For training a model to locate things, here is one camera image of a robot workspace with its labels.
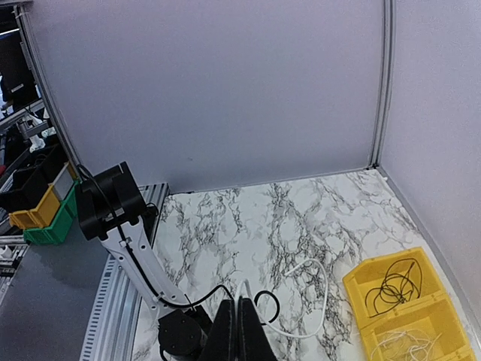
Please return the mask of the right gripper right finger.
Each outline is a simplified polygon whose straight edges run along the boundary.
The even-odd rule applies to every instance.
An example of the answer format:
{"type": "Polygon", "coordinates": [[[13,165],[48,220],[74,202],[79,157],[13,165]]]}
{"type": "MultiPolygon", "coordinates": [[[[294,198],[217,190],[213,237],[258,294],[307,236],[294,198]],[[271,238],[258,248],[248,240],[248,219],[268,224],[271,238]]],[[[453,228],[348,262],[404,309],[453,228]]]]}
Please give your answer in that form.
{"type": "Polygon", "coordinates": [[[259,321],[251,299],[238,303],[238,359],[240,361],[277,361],[259,321]]]}

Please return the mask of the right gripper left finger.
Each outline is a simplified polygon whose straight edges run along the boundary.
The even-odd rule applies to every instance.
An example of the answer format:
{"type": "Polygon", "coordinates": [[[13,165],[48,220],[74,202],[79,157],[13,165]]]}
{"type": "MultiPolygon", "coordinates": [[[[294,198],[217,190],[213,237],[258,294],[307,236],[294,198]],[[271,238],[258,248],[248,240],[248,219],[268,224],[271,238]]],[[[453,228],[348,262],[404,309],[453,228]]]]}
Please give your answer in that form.
{"type": "Polygon", "coordinates": [[[237,353],[237,325],[234,301],[223,300],[216,313],[199,360],[234,361],[237,353]]]}

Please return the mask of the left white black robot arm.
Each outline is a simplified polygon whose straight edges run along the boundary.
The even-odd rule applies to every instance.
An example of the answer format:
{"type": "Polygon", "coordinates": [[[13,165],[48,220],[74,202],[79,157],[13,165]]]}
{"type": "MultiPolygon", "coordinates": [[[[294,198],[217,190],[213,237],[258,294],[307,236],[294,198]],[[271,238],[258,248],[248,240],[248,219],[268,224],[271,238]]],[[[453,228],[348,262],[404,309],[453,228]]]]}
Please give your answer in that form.
{"type": "Polygon", "coordinates": [[[154,254],[144,221],[150,212],[126,162],[99,174],[77,165],[75,187],[80,229],[99,240],[119,263],[159,325],[162,358],[197,360],[207,336],[199,307],[168,277],[154,254]]]}

